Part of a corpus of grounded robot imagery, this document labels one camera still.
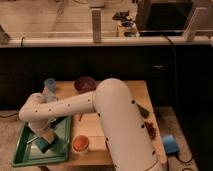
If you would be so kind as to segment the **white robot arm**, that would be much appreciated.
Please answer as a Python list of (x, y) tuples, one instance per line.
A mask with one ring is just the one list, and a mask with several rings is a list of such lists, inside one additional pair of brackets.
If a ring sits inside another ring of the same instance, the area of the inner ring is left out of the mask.
[(49, 118), (98, 113), (116, 171), (163, 171), (137, 103), (119, 79), (100, 82), (95, 91), (46, 103), (33, 93), (19, 112), (39, 135)]

